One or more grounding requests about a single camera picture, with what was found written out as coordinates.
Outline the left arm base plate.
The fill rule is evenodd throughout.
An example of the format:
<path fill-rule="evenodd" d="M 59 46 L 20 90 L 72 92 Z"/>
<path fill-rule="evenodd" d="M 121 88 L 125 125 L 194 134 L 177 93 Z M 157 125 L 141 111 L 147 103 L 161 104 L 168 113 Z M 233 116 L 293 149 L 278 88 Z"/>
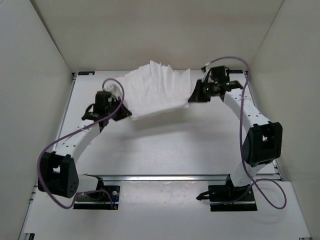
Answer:
<path fill-rule="evenodd" d="M 78 195 L 73 209 L 117 211 L 119 209 L 121 186 L 115 183 L 106 183 L 101 176 L 95 177 L 98 179 L 96 189 L 104 191 Z"/>

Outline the white pleated skirt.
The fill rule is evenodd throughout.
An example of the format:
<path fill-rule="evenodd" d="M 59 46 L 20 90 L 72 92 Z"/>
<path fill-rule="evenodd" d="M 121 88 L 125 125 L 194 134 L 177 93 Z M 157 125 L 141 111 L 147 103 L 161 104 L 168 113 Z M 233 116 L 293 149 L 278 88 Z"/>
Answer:
<path fill-rule="evenodd" d="M 155 61 L 116 78 L 124 88 L 124 105 L 132 120 L 155 116 L 189 106 L 191 70 L 173 70 Z"/>

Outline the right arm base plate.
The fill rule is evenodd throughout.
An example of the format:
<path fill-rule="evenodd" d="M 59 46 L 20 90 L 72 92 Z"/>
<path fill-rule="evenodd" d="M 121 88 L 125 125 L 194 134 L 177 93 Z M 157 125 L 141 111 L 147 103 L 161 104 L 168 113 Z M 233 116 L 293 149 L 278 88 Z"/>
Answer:
<path fill-rule="evenodd" d="M 252 187 L 234 186 L 228 175 L 224 185 L 209 185 L 198 201 L 209 200 L 211 212 L 255 212 L 258 210 Z"/>

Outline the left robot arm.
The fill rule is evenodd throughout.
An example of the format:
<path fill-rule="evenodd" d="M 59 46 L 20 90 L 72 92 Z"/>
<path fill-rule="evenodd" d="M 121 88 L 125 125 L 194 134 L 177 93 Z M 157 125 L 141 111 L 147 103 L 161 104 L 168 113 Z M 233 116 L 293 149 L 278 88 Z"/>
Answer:
<path fill-rule="evenodd" d="M 61 143 L 52 151 L 44 150 L 37 163 L 38 189 L 50 195 L 70 199 L 79 187 L 80 179 L 76 162 L 103 129 L 109 120 L 119 121 L 130 117 L 132 113 L 124 105 L 123 92 L 101 90 L 95 95 L 78 124 L 75 133 L 61 138 Z"/>

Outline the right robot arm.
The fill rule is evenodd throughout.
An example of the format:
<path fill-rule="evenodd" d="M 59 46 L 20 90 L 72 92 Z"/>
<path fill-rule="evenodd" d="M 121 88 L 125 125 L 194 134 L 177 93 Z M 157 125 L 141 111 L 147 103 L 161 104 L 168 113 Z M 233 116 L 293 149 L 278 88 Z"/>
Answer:
<path fill-rule="evenodd" d="M 224 187 L 224 195 L 236 200 L 242 195 L 242 188 L 251 183 L 257 173 L 281 155 L 283 127 L 271 122 L 254 105 L 251 94 L 238 80 L 230 79 L 231 71 L 225 66 L 203 67 L 204 73 L 198 79 L 189 103 L 207 103 L 213 97 L 220 97 L 239 120 L 240 130 L 246 132 L 240 138 L 242 162 L 229 175 L 230 184 Z"/>

